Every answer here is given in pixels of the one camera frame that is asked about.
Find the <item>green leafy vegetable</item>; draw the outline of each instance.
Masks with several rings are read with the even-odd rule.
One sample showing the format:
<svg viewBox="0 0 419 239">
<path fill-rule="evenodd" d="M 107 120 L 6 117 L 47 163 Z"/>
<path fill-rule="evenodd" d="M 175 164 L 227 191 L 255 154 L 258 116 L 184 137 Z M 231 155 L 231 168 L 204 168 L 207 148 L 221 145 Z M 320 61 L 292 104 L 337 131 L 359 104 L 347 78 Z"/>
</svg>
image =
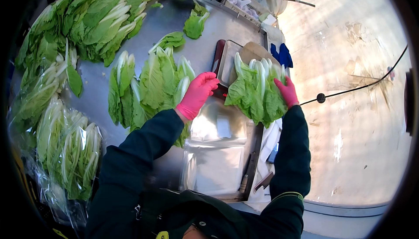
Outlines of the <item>green leafy vegetable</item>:
<svg viewBox="0 0 419 239">
<path fill-rule="evenodd" d="M 140 129 L 144 123 L 149 119 L 147 116 L 146 111 L 141 105 L 141 95 L 139 90 L 139 83 L 138 81 L 133 78 L 131 79 L 131 89 L 133 93 L 133 100 L 132 100 L 132 121 L 131 121 L 131 128 L 130 131 L 134 131 L 136 129 Z"/>
<path fill-rule="evenodd" d="M 237 79 L 229 86 L 224 105 L 237 105 L 255 124 L 262 122 L 268 128 L 286 112 L 285 102 L 273 82 L 284 75 L 269 59 L 253 59 L 247 66 L 238 53 L 234 67 Z"/>
<path fill-rule="evenodd" d="M 156 52 L 157 47 L 167 48 L 167 47 L 178 47 L 184 44 L 185 38 L 183 38 L 183 32 L 171 32 L 166 34 L 163 38 L 160 39 L 149 51 L 148 54 Z"/>
<path fill-rule="evenodd" d="M 91 123 L 86 128 L 86 144 L 81 152 L 78 161 L 79 184 L 82 190 L 78 199 L 87 201 L 90 198 L 92 190 L 92 180 L 98 167 L 101 148 L 101 135 L 99 128 Z"/>
<path fill-rule="evenodd" d="M 162 6 L 161 3 L 154 3 L 154 4 L 151 5 L 151 7 L 153 7 L 153 8 L 157 8 L 157 7 L 160 7 L 160 6 Z"/>
<path fill-rule="evenodd" d="M 162 73 L 163 92 L 171 96 L 175 90 L 175 70 L 170 57 L 161 47 L 157 47 L 156 55 Z"/>
<path fill-rule="evenodd" d="M 143 25 L 144 17 L 146 15 L 147 15 L 147 13 L 142 13 L 139 16 L 135 17 L 135 19 L 134 19 L 135 27 L 131 32 L 128 33 L 127 39 L 129 39 L 131 37 L 134 37 L 139 32 L 139 30 L 141 29 L 141 26 Z"/>
<path fill-rule="evenodd" d="M 63 104 L 54 94 L 38 125 L 36 152 L 44 169 L 51 165 L 57 151 L 61 129 L 64 127 Z"/>
<path fill-rule="evenodd" d="M 158 109 L 164 101 L 163 75 L 157 55 L 150 53 L 140 75 L 140 94 L 144 105 Z"/>
<path fill-rule="evenodd" d="M 185 56 L 182 55 L 179 58 L 177 67 L 177 77 L 179 80 L 181 78 L 184 78 L 185 76 L 189 77 L 189 81 L 195 79 L 195 72 L 191 67 L 191 63 L 188 60 L 186 60 Z"/>
<path fill-rule="evenodd" d="M 122 121 L 122 103 L 119 98 L 119 85 L 117 82 L 117 68 L 113 67 L 109 77 L 108 113 L 113 123 Z"/>
<path fill-rule="evenodd" d="M 191 16 L 186 20 L 184 32 L 191 39 L 198 39 L 204 31 L 204 22 L 209 17 L 209 12 L 197 1 L 193 0 L 195 8 L 191 11 Z"/>
</svg>

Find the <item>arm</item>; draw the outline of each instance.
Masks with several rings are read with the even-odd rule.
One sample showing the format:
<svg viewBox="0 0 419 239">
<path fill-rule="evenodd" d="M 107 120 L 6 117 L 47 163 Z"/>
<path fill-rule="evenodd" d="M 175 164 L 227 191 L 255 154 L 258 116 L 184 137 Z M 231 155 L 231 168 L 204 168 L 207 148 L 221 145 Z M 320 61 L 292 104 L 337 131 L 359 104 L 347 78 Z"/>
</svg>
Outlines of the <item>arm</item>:
<svg viewBox="0 0 419 239">
<path fill-rule="evenodd" d="M 283 118 L 280 146 L 275 157 L 275 176 L 270 182 L 271 203 L 261 218 L 273 230 L 287 238 L 299 238 L 302 233 L 303 197 L 310 191 L 310 151 L 308 128 L 291 80 L 287 86 L 275 80 L 288 112 Z"/>
<path fill-rule="evenodd" d="M 282 120 L 282 133 L 275 157 L 275 176 L 270 183 L 271 198 L 285 192 L 305 197 L 310 191 L 310 151 L 307 122 L 299 105 L 294 105 Z"/>
<path fill-rule="evenodd" d="M 87 238 L 133 237 L 143 179 L 153 160 L 164 155 L 180 136 L 184 123 L 174 110 L 161 111 L 103 156 L 99 189 L 89 210 Z"/>
</svg>

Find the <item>pink glove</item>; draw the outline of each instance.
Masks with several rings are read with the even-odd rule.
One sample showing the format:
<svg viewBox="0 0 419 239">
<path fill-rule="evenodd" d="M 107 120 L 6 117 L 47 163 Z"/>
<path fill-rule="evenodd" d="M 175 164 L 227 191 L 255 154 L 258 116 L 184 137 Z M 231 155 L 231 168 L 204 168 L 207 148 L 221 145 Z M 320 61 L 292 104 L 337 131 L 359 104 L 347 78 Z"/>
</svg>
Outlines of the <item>pink glove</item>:
<svg viewBox="0 0 419 239">
<path fill-rule="evenodd" d="M 287 103 L 288 109 L 294 105 L 299 105 L 297 99 L 297 94 L 295 93 L 294 84 L 291 82 L 291 79 L 288 76 L 285 76 L 285 83 L 287 86 L 283 85 L 280 80 L 274 79 L 275 85 L 280 90 L 282 96 L 284 97 L 285 102 Z"/>
<path fill-rule="evenodd" d="M 185 96 L 176 108 L 183 116 L 192 121 L 198 115 L 208 96 L 214 94 L 212 90 L 218 88 L 219 82 L 214 73 L 205 72 L 198 75 L 192 80 Z"/>
</svg>

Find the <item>person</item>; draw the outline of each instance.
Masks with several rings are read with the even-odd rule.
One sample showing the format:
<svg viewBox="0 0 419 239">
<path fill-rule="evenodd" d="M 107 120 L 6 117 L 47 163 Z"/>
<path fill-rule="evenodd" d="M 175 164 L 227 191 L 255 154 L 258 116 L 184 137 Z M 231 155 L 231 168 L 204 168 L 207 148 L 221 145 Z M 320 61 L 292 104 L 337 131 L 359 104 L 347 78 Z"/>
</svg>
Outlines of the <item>person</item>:
<svg viewBox="0 0 419 239">
<path fill-rule="evenodd" d="M 120 146 L 107 147 L 86 238 L 300 238 L 302 200 L 310 190 L 310 152 L 307 122 L 288 77 L 286 85 L 275 79 L 288 112 L 270 182 L 272 201 L 260 215 L 191 190 L 144 190 L 153 160 L 170 149 L 218 83 L 214 73 L 198 75 L 175 109 L 160 111 Z"/>
</svg>

